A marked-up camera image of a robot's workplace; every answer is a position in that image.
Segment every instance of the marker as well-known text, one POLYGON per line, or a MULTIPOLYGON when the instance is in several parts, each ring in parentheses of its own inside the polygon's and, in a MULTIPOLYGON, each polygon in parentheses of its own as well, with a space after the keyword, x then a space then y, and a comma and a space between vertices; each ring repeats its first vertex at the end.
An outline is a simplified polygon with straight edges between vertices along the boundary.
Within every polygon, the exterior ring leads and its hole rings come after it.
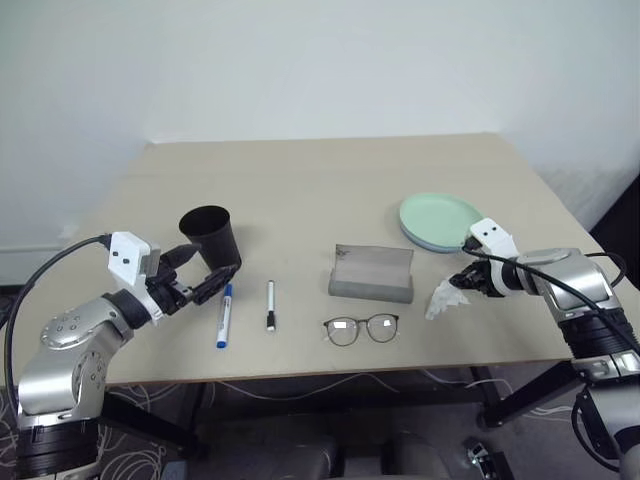
POLYGON ((275 299, 275 282, 269 280, 267 282, 267 332, 276 331, 276 299, 275 299))
POLYGON ((229 339, 229 324, 231 323, 231 297, 233 296, 233 286, 227 283, 224 287, 224 296, 222 297, 222 308, 220 310, 220 318, 218 319, 218 339, 216 347, 224 348, 227 346, 229 339))

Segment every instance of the plate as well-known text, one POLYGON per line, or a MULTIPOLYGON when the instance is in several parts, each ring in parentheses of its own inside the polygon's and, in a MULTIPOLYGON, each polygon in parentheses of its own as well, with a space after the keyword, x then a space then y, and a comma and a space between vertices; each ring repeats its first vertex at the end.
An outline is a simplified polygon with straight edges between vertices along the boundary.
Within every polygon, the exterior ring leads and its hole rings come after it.
POLYGON ((469 227, 484 216, 461 198, 443 193, 418 193, 400 205, 400 227, 416 245, 438 253, 458 252, 469 227))

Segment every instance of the white wall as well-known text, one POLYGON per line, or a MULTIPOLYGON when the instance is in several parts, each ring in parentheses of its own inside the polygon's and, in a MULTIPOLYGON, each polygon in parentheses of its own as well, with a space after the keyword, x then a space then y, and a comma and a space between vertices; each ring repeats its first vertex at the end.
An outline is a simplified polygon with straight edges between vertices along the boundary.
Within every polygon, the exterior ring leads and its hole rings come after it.
MULTIPOLYGON (((148 141, 499 131, 589 228, 640 168, 639 18, 634 0, 0 0, 0 250, 60 243, 148 141)), ((0 283, 41 256, 0 254, 0 283)))

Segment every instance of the black cup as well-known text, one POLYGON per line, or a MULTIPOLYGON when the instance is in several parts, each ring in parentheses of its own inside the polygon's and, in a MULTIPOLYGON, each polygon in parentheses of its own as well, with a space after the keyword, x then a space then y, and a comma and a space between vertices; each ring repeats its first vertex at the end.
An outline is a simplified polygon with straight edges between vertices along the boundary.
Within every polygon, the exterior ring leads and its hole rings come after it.
POLYGON ((226 209, 207 205, 187 212, 180 219, 180 231, 200 247, 200 255, 211 271, 229 265, 240 268, 242 264, 230 218, 226 209))

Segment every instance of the crumpled paper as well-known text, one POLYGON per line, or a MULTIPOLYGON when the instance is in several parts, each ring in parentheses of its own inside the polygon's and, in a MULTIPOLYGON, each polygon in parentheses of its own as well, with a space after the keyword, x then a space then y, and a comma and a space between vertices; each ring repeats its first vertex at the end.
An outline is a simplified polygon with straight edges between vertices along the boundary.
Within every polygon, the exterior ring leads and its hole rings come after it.
POLYGON ((431 302, 424 314, 424 318, 427 320, 435 320, 439 314, 449 307, 455 307, 461 304, 469 305, 469 299, 465 297, 462 290, 449 283, 449 278, 451 277, 440 282, 440 285, 433 291, 431 302))

